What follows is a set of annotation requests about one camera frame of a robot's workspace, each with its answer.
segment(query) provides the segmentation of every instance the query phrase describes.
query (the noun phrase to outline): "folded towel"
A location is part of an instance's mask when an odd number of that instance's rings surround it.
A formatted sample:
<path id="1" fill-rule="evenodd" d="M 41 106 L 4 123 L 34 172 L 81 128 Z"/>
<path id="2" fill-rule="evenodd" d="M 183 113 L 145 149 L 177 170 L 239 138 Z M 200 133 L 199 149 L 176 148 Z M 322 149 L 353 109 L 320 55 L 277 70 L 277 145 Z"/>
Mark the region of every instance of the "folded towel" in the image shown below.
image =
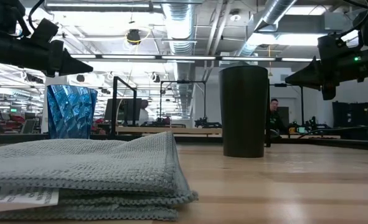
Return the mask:
<path id="1" fill-rule="evenodd" d="M 52 187 L 56 206 L 0 212 L 0 220 L 175 220 L 197 200 L 172 133 L 130 142 L 53 139 L 0 147 L 0 187 Z"/>

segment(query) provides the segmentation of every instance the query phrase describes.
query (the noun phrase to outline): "black cabinet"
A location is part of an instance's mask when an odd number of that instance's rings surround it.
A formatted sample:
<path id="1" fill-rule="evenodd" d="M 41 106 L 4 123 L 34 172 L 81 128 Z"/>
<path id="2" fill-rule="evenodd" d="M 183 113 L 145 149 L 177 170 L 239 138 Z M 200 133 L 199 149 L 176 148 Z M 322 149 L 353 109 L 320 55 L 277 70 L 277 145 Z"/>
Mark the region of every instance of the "black cabinet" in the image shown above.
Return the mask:
<path id="1" fill-rule="evenodd" d="M 368 126 L 367 103 L 341 103 L 333 102 L 333 126 L 335 128 L 348 128 Z M 346 131 L 342 133 L 344 139 L 368 140 L 368 129 Z"/>

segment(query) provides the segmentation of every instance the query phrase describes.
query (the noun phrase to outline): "man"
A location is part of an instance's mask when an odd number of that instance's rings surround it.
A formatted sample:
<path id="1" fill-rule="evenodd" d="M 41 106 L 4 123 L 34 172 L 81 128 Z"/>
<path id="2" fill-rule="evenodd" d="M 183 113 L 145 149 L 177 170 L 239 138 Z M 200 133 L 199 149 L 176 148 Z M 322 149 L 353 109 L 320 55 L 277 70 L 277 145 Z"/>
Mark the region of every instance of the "man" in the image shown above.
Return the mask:
<path id="1" fill-rule="evenodd" d="M 279 101 L 277 99 L 272 99 L 270 103 L 270 129 L 278 131 L 279 133 L 287 133 L 287 128 L 282 122 L 277 110 L 279 106 Z"/>

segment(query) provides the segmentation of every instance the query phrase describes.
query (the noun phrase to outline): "black tumbler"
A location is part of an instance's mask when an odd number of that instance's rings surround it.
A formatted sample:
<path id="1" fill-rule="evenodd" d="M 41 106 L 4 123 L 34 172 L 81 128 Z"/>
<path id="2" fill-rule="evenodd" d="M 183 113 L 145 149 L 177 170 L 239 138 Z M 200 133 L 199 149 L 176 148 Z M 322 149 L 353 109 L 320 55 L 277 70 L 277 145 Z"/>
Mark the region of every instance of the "black tumbler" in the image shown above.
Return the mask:
<path id="1" fill-rule="evenodd" d="M 220 100 L 224 155 L 264 156 L 268 70 L 241 65 L 220 71 Z"/>

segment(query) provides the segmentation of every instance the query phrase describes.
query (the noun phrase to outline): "person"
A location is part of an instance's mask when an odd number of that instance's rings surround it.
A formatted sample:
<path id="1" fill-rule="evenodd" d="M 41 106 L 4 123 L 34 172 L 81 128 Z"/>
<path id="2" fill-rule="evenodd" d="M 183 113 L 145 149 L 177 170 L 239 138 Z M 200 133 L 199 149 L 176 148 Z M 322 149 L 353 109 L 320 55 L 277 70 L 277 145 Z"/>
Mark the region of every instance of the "person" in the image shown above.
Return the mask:
<path id="1" fill-rule="evenodd" d="M 287 133 L 287 128 L 278 114 L 278 106 L 279 101 L 277 99 L 272 99 L 270 103 L 270 129 L 278 131 L 279 133 Z"/>
<path id="2" fill-rule="evenodd" d="M 141 102 L 141 109 L 139 111 L 139 121 L 138 124 L 141 126 L 143 123 L 149 121 L 149 114 L 146 111 L 146 108 L 148 107 L 149 102 L 147 100 L 143 100 Z"/>

